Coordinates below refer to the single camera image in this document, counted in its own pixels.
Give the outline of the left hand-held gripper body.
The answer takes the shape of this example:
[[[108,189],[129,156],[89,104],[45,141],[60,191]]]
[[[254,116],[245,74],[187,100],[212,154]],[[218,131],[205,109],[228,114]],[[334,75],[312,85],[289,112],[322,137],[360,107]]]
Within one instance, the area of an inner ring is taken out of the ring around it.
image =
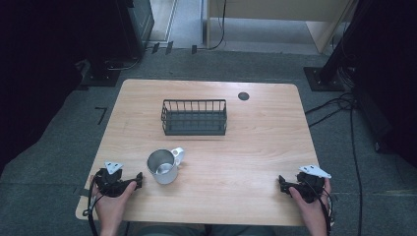
[[[106,197],[120,197],[133,179],[122,180],[122,163],[106,161],[104,167],[100,168],[94,177],[99,192]]]

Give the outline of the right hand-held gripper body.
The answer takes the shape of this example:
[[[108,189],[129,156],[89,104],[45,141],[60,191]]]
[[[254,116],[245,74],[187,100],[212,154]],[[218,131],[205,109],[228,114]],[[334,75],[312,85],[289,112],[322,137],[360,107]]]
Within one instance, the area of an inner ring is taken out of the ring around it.
[[[325,179],[330,179],[331,175],[317,165],[300,166],[299,170],[297,182],[288,187],[295,188],[306,203],[312,203],[323,192]]]

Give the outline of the metal cup with white handle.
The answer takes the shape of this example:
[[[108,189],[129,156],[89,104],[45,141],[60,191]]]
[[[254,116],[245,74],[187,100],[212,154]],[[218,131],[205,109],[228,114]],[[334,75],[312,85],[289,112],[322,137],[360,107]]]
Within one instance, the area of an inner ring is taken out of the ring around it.
[[[155,150],[147,160],[147,167],[154,180],[162,185],[172,183],[178,175],[185,151],[181,147],[175,149]]]

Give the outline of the black wire basket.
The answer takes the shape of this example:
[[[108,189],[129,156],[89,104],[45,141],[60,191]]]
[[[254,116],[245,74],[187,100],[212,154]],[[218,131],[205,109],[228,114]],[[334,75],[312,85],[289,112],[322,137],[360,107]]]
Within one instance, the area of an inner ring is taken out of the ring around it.
[[[224,136],[225,99],[164,99],[160,120],[166,136]]]

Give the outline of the person's left hand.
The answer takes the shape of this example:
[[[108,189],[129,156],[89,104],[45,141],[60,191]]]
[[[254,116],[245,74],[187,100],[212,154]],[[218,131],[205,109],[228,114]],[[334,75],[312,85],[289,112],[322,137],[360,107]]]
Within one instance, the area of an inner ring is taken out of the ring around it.
[[[127,202],[135,192],[135,188],[136,183],[131,182],[120,197],[110,198],[103,196],[96,185],[93,185],[92,193],[100,197],[100,200],[95,205],[95,209],[101,226],[119,226],[121,224]]]

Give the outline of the person's right hand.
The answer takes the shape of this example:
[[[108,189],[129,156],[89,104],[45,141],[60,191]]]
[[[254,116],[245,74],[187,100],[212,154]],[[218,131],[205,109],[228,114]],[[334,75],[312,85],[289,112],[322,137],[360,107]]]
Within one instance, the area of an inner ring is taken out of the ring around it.
[[[330,181],[328,178],[325,179],[324,193],[320,196],[318,200],[315,200],[310,204],[306,203],[302,199],[301,195],[295,188],[290,187],[289,191],[291,193],[292,199],[299,207],[301,216],[307,228],[312,227],[313,225],[321,225],[327,227],[323,207],[326,207],[326,209],[328,209],[328,195],[331,191]]]

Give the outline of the black metal stand base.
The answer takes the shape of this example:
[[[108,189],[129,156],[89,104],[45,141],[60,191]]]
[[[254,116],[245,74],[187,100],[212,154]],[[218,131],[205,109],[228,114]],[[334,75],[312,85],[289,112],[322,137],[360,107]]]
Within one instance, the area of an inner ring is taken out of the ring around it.
[[[337,74],[330,75],[324,68],[318,67],[304,67],[303,71],[312,91],[344,91]]]
[[[84,60],[81,62],[81,75],[83,76],[81,85],[85,87],[115,87],[118,81],[120,71],[112,64],[102,61],[90,62]]]

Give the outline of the dark curtain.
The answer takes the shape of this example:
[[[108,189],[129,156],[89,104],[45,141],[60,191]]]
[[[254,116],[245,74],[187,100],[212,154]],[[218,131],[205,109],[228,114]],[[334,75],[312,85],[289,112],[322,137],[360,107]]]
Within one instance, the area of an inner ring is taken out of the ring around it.
[[[0,175],[35,144],[93,62],[91,30],[114,0],[0,0]]]

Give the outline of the dark cabinet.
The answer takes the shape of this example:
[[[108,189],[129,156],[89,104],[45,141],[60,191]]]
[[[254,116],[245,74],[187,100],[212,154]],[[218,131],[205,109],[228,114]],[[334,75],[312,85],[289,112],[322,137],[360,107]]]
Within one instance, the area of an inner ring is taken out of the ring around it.
[[[141,59],[154,25],[150,0],[116,0],[122,28],[124,54]]]

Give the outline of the light wooden cabinet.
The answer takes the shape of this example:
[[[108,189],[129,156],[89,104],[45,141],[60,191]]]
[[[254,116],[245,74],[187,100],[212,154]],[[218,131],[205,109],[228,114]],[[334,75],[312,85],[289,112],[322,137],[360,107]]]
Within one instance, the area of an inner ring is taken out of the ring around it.
[[[211,47],[213,18],[301,21],[320,53],[358,0],[205,0],[206,45]]]

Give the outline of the black metal stand post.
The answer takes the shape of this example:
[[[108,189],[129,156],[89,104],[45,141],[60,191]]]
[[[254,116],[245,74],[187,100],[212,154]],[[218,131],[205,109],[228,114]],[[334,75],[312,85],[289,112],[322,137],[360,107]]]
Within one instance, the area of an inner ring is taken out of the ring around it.
[[[339,43],[323,66],[330,75],[337,74],[339,64],[343,59],[355,58],[354,48],[360,40],[360,29],[364,25],[364,18],[373,0],[359,0],[353,18],[349,26],[345,29]]]

